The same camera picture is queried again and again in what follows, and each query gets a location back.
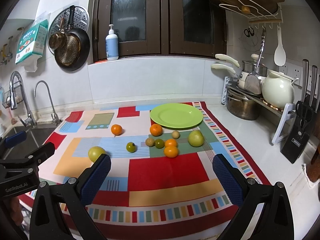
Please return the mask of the small yellow-brown fruit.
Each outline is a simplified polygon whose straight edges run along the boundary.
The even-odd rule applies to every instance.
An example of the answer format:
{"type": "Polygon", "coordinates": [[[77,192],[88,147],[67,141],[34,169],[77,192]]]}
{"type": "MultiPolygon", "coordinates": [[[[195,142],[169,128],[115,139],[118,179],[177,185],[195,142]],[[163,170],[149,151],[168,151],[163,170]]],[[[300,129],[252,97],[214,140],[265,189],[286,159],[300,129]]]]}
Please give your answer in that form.
{"type": "Polygon", "coordinates": [[[171,133],[171,136],[173,139],[178,139],[180,137],[180,133],[179,133],[179,131],[173,131],[171,133]]]}

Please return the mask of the blue white soap dispenser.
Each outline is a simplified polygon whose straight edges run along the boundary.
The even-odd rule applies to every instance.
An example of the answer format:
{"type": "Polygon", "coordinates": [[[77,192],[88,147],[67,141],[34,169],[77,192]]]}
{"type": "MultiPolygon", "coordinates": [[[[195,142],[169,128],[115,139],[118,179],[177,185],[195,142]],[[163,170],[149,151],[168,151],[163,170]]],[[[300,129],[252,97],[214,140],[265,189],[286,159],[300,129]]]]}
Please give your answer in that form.
{"type": "Polygon", "coordinates": [[[114,61],[119,58],[118,36],[116,35],[113,24],[109,25],[108,35],[105,37],[107,61],[114,61]]]}

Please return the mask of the green apple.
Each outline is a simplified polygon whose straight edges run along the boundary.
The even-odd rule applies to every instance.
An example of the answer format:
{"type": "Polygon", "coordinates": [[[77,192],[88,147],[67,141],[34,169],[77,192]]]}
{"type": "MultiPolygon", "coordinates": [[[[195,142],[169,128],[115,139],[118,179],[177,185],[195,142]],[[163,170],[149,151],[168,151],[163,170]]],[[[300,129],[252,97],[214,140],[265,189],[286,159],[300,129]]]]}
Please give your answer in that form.
{"type": "Polygon", "coordinates": [[[204,136],[200,130],[190,132],[188,142],[193,147],[200,147],[204,144],[204,136]]]}
{"type": "Polygon", "coordinates": [[[102,147],[93,146],[88,151],[88,157],[90,161],[94,163],[102,154],[105,154],[105,153],[106,151],[102,147]]]}

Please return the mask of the round metal steamer rack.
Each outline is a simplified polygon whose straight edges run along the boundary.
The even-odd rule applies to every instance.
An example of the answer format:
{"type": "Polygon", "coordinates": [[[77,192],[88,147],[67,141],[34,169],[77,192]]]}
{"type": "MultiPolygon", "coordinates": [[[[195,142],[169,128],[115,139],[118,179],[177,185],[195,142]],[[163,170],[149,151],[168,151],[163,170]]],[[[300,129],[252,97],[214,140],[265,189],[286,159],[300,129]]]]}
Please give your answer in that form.
{"type": "MultiPolygon", "coordinates": [[[[69,16],[70,16],[70,8],[63,9],[57,16],[54,18],[53,22],[50,25],[48,30],[48,40],[49,43],[50,37],[60,31],[60,24],[62,25],[62,30],[67,31],[69,29],[69,16]]],[[[80,6],[75,6],[74,11],[74,20],[73,27],[83,29],[85,32],[88,32],[89,28],[89,14],[85,8],[80,6]]]]}

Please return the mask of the white ceramic pot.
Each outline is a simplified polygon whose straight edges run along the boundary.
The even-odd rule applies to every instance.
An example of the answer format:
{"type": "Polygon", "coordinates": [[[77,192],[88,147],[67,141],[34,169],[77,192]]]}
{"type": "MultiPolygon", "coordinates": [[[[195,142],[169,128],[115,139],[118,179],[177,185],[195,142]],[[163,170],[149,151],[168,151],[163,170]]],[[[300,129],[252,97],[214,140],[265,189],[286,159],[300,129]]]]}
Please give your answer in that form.
{"type": "Polygon", "coordinates": [[[293,84],[299,80],[275,70],[268,70],[268,75],[262,86],[264,100],[278,109],[284,109],[287,103],[293,103],[295,92],[293,84]]]}

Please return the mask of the green tangerine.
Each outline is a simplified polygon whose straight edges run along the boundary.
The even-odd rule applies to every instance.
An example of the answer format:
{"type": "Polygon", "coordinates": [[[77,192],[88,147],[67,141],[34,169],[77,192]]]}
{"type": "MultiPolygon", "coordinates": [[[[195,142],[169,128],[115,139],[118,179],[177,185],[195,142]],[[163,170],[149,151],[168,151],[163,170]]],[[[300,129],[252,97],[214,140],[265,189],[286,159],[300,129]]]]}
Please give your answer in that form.
{"type": "Polygon", "coordinates": [[[137,150],[137,146],[134,142],[128,142],[126,145],[126,150],[130,153],[134,153],[137,150]]]}
{"type": "Polygon", "coordinates": [[[155,140],[155,147],[157,149],[161,149],[165,146],[165,142],[162,139],[156,139],[155,140]]]}

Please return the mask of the black frying pan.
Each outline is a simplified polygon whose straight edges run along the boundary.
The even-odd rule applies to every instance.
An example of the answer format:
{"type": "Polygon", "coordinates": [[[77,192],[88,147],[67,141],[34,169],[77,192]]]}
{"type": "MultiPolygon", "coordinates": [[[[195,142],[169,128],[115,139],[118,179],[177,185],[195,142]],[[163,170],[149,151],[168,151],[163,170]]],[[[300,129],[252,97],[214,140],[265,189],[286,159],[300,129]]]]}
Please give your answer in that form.
{"type": "Polygon", "coordinates": [[[73,72],[81,68],[87,61],[90,51],[88,33],[81,28],[74,27],[74,13],[75,6],[71,5],[65,31],[66,41],[64,45],[54,50],[55,61],[65,72],[73,72]]]}

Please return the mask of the white metal pot shelf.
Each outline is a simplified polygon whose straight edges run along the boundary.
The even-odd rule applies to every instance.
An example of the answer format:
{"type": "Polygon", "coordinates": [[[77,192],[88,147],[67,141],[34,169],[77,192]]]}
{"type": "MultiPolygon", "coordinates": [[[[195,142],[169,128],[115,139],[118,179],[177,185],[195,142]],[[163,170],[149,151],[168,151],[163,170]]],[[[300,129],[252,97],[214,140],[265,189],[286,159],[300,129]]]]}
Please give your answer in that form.
{"type": "Polygon", "coordinates": [[[271,112],[272,114],[276,115],[279,118],[279,121],[276,122],[276,131],[270,140],[272,145],[278,144],[281,141],[285,140],[286,137],[289,135],[289,131],[293,126],[292,119],[296,116],[295,114],[295,105],[292,103],[287,103],[284,109],[278,109],[273,107],[269,103],[267,103],[262,96],[253,95],[249,92],[239,88],[236,83],[236,78],[225,76],[223,82],[223,89],[222,89],[222,96],[221,96],[221,104],[226,105],[227,103],[227,91],[234,90],[239,94],[247,96],[249,99],[254,100],[259,105],[261,105],[262,109],[266,109],[267,111],[271,112]]]}

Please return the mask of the dark brown window frame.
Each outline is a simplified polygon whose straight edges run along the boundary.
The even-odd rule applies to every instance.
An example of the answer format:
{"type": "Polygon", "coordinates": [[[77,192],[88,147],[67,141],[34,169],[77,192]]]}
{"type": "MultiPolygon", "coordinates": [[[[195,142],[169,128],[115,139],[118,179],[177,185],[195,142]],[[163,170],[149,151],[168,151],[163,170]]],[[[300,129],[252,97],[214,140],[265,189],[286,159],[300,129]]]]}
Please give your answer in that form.
{"type": "Polygon", "coordinates": [[[92,0],[94,62],[107,58],[110,28],[119,57],[212,58],[227,51],[226,13],[214,0],[92,0]]]}

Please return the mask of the steel pot with lid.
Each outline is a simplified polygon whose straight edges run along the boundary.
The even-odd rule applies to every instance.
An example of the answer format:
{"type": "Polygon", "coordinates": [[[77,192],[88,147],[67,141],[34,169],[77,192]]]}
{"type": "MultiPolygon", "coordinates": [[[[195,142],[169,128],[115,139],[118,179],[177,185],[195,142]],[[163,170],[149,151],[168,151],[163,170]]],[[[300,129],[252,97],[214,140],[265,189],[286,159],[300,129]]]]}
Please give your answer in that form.
{"type": "MultiPolygon", "coordinates": [[[[241,89],[244,89],[246,77],[255,69],[259,55],[252,54],[251,58],[251,61],[242,61],[241,74],[238,77],[238,87],[241,89]]],[[[267,67],[262,63],[259,64],[258,74],[262,80],[267,77],[267,67]]]]}

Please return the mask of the metal spatula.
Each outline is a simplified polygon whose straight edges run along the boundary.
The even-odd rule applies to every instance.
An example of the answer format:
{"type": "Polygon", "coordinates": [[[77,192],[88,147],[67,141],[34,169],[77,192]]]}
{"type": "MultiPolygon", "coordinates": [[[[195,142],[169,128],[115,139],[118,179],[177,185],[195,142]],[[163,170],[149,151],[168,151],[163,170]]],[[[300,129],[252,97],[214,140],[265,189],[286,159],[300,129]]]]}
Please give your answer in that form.
{"type": "Polygon", "coordinates": [[[266,28],[263,26],[261,33],[260,54],[257,60],[257,64],[254,70],[250,72],[250,74],[247,75],[245,79],[244,89],[255,95],[259,95],[262,92],[261,76],[259,75],[259,65],[265,48],[265,35],[266,28]]]}

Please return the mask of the colourful patchwork table cloth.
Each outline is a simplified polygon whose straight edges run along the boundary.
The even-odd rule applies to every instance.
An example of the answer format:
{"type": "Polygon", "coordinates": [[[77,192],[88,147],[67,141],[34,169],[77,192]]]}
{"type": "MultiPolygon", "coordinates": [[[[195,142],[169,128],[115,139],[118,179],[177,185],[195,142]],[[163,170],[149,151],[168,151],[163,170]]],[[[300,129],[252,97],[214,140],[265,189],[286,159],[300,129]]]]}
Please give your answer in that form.
{"type": "Polygon", "coordinates": [[[203,114],[198,130],[205,142],[188,143],[189,130],[177,140],[179,154],[146,146],[151,137],[151,106],[73,112],[50,136],[55,154],[40,166],[40,178],[50,184],[78,177],[91,161],[88,150],[102,147],[111,156],[111,170],[87,211],[109,239],[217,238],[236,212],[212,168],[222,154],[245,177],[268,183],[260,167],[229,131],[243,121],[225,107],[195,102],[203,114]],[[115,136],[111,126],[123,133],[115,136]],[[134,142],[137,150],[126,150],[134,142]]]}

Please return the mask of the teal tissue package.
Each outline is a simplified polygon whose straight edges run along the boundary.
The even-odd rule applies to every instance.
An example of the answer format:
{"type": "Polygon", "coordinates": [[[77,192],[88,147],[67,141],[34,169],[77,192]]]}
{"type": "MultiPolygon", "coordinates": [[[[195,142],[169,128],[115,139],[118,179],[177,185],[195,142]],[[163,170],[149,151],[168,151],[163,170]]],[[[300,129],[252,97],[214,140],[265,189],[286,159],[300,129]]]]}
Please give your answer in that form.
{"type": "Polygon", "coordinates": [[[48,20],[45,19],[29,28],[19,39],[15,64],[26,66],[43,56],[48,35],[48,20]]]}

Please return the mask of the small orange tangerine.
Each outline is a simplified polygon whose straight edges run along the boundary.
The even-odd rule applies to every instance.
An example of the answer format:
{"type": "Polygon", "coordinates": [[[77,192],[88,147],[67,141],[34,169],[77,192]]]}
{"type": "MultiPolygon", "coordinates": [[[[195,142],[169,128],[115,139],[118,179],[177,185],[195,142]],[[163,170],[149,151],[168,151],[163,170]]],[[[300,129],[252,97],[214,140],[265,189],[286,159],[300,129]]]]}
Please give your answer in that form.
{"type": "Polygon", "coordinates": [[[165,141],[165,147],[177,147],[177,141],[175,139],[168,139],[165,141]]]}

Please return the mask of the black scissors on hook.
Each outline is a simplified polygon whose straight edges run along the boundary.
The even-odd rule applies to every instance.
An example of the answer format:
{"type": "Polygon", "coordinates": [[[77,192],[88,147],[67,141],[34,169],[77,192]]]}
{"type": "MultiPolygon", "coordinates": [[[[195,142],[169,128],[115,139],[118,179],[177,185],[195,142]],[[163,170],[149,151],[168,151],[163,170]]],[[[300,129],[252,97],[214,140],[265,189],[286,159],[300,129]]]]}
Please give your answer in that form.
{"type": "Polygon", "coordinates": [[[252,27],[248,27],[244,30],[244,35],[248,38],[253,37],[255,35],[254,29],[252,27]]]}

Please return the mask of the stainless steel stockpot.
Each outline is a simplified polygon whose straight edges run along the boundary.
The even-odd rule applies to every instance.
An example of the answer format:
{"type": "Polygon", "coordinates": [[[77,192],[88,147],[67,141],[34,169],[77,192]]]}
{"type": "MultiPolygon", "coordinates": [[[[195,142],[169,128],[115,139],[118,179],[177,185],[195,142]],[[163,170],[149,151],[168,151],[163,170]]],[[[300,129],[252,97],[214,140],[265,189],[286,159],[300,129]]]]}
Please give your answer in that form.
{"type": "Polygon", "coordinates": [[[226,105],[230,113],[244,120],[257,120],[261,113],[261,105],[230,89],[227,91],[226,105]]]}

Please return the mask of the green plate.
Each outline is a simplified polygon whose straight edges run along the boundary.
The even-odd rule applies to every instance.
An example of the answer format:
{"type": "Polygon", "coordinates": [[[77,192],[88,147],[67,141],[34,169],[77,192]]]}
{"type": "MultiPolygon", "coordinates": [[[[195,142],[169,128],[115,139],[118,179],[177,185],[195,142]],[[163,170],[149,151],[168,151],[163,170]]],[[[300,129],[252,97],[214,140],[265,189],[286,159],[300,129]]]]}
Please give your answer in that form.
{"type": "Polygon", "coordinates": [[[152,109],[150,118],[167,128],[185,129],[200,124],[203,114],[199,109],[188,104],[166,103],[152,109]]]}

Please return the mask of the white rice paddle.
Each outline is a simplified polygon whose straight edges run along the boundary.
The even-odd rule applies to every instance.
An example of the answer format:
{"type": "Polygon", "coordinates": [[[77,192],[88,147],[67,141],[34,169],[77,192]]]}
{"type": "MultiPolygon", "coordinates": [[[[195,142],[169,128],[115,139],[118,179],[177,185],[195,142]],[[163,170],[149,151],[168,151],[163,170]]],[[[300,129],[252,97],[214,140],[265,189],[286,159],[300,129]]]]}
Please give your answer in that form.
{"type": "Polygon", "coordinates": [[[281,26],[277,26],[277,40],[278,45],[274,51],[274,63],[277,66],[284,66],[286,63],[286,53],[283,47],[281,26]]]}

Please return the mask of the black knife block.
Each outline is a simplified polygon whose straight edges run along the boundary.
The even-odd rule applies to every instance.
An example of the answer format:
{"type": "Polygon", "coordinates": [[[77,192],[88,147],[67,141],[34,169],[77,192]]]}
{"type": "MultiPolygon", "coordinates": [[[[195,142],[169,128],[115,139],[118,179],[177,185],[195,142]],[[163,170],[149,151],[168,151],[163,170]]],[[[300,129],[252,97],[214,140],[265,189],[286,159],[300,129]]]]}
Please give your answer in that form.
{"type": "Polygon", "coordinates": [[[301,99],[295,107],[295,122],[281,153],[290,163],[300,157],[315,127],[319,111],[319,72],[318,67],[309,67],[309,61],[303,60],[303,85],[301,99]]]}

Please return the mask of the small copper saucepan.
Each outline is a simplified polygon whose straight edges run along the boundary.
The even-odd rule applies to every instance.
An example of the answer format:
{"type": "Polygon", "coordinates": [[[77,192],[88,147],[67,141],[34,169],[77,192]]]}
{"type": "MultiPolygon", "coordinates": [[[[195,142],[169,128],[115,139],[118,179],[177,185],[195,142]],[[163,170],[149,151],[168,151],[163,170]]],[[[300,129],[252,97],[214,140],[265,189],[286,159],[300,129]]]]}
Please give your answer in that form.
{"type": "Polygon", "coordinates": [[[56,50],[57,48],[63,46],[66,42],[64,23],[65,19],[63,17],[60,21],[59,31],[53,33],[49,38],[48,44],[52,50],[56,50]]]}

